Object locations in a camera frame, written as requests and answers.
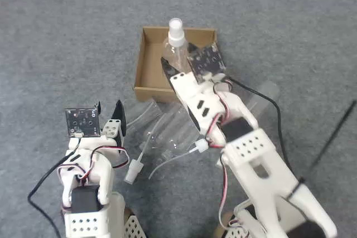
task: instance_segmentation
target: cardboard box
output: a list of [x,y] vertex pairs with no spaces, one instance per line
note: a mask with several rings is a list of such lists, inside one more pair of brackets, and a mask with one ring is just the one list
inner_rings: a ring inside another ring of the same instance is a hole
[[[184,30],[188,42],[198,47],[217,42],[214,29],[185,28]],[[162,43],[167,34],[168,27],[143,27],[134,85],[139,101],[146,101],[149,98],[164,103],[178,101],[161,67]]]

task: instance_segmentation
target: gray carpet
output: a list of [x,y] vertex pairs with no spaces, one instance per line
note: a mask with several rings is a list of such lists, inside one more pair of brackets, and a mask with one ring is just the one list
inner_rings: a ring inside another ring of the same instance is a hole
[[[0,236],[54,237],[26,196],[64,155],[63,108],[101,100],[107,118],[118,98],[133,102],[141,27],[174,16],[218,29],[229,74],[253,87],[266,80],[280,87],[283,134],[301,174],[356,98],[356,14],[357,0],[0,0]],[[260,123],[278,144],[272,108]],[[339,237],[357,233],[356,129],[354,114],[308,181]],[[132,186],[117,171],[115,189],[149,237],[209,237],[222,185],[217,157],[182,159],[151,181],[146,168]],[[226,210],[245,200],[229,177]],[[61,192],[53,174],[35,201],[63,233]]]

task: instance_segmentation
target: transparent plastic bottle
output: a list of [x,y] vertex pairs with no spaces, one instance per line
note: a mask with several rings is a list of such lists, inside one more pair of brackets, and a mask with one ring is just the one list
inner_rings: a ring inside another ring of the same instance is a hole
[[168,26],[168,37],[163,42],[162,57],[178,71],[190,72],[191,67],[187,60],[188,43],[185,39],[182,21],[179,18],[173,18],[169,21]]

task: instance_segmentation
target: black circuit board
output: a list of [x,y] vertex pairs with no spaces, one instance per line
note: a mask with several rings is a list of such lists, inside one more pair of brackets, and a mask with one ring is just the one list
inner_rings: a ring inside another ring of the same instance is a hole
[[69,137],[83,133],[83,137],[100,137],[98,108],[65,109]]
[[199,84],[216,74],[224,73],[226,69],[215,42],[210,46],[194,50],[187,59]]

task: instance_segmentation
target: black cable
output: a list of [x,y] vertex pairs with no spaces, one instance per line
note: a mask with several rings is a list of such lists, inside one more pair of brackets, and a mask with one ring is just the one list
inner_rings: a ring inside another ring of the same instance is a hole
[[234,82],[235,84],[237,84],[241,88],[246,89],[246,90],[248,90],[248,91],[250,91],[250,92],[252,92],[252,93],[254,93],[254,94],[256,94],[256,95],[258,95],[260,97],[262,97],[263,99],[268,100],[270,103],[272,103],[274,105],[274,107],[277,110],[277,114],[278,114],[278,135],[279,135],[281,151],[283,153],[283,158],[284,158],[286,166],[294,174],[294,172],[292,170],[292,167],[290,165],[289,159],[288,159],[288,155],[287,155],[287,152],[286,152],[286,149],[285,149],[285,145],[284,145],[283,133],[282,133],[282,130],[281,130],[281,112],[280,112],[280,108],[279,108],[278,104],[274,100],[272,100],[271,98],[265,96],[264,94],[254,90],[254,89],[249,88],[248,86],[242,84],[241,82],[237,81],[236,79],[233,79],[230,76],[228,76],[227,79],[229,79],[230,81]]
[[347,121],[348,117],[351,115],[353,109],[356,106],[356,100],[353,100],[351,105],[348,107],[348,109],[346,110],[344,116],[342,116],[342,118],[340,119],[340,121],[338,122],[335,130],[333,131],[333,133],[330,135],[329,139],[327,140],[327,142],[325,143],[325,145],[322,147],[322,149],[320,150],[319,154],[317,155],[317,157],[315,158],[315,160],[311,163],[311,165],[309,166],[309,168],[306,171],[305,176],[301,177],[298,180],[298,183],[296,184],[296,186],[294,187],[294,189],[291,191],[291,193],[288,195],[287,199],[290,199],[293,194],[299,189],[300,185],[303,184],[305,182],[305,178],[307,178],[311,172],[313,171],[313,169],[319,164],[322,156],[324,156],[324,154],[327,152],[327,149],[330,147],[331,143],[334,141],[334,139],[337,137],[339,131],[341,130],[342,126],[344,125],[344,123]]
[[78,144],[76,146],[76,148],[73,150],[73,152],[71,152],[70,154],[66,155],[65,157],[63,157],[61,160],[59,160],[53,167],[50,168],[50,170],[48,170],[43,176],[42,178],[39,180],[39,182],[35,185],[35,187],[32,189],[32,191],[28,194],[27,196],[27,202],[29,202],[29,204],[31,206],[33,206],[38,212],[40,212],[51,224],[51,226],[54,228],[55,233],[57,238],[61,238],[60,235],[60,231],[57,228],[57,226],[55,225],[53,219],[51,219],[51,217],[42,209],[40,208],[37,204],[35,204],[33,202],[33,200],[31,200],[31,197],[37,192],[38,188],[40,188],[40,186],[43,184],[43,182],[45,181],[45,179],[62,163],[64,163],[68,158],[70,158],[75,151],[77,150],[77,148],[79,147],[79,143],[80,143],[80,138],[78,141]]

